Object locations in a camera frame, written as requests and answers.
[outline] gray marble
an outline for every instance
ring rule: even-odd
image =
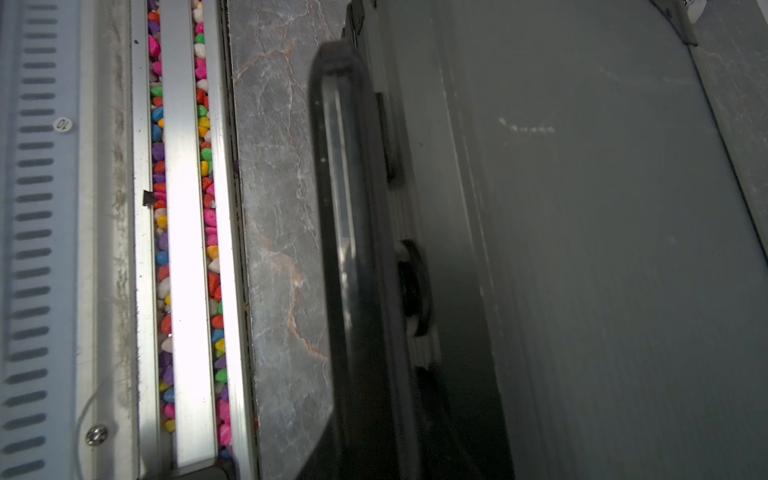
[[[331,409],[306,85],[343,0],[229,0],[262,478],[295,478]]]

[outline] gray panel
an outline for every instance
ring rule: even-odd
[[[518,475],[764,477],[768,270],[686,47],[643,1],[439,16]]]
[[[79,8],[3,4],[0,476],[54,478],[73,465]]]

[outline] metal strip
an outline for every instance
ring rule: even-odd
[[[131,79],[134,140],[134,262],[136,268],[136,331],[138,361],[138,435],[140,477],[170,468],[162,448],[160,392],[157,367],[157,302],[154,282],[154,220],[144,205],[144,192],[152,191],[149,53],[145,0],[131,5]]]
[[[217,456],[192,27],[188,0],[163,2],[165,177],[179,468]]]
[[[235,210],[235,186],[227,116],[227,76],[223,53],[223,33],[219,0],[206,2],[203,9],[208,70],[210,143],[214,154],[216,181],[216,223],[219,237],[221,301],[224,316],[224,342],[227,349],[227,383],[232,419],[232,451],[239,480],[257,477],[253,395],[250,381],[248,335],[243,301],[239,230]]]

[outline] red pebble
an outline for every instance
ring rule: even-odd
[[[219,278],[219,274],[215,272],[208,272],[208,293],[210,295],[215,295],[216,290],[218,289],[219,300],[221,300],[221,288],[219,287],[220,284],[221,284],[221,278]]]
[[[168,268],[168,265],[161,266],[157,269],[157,282],[160,283],[167,279],[168,275],[170,275],[170,269]]]
[[[166,335],[170,335],[170,313],[168,313],[163,321],[160,322],[160,331]]]

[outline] gray plastic surface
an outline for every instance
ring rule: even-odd
[[[0,476],[72,471],[77,2],[2,3]],[[53,131],[54,119],[74,129]]]

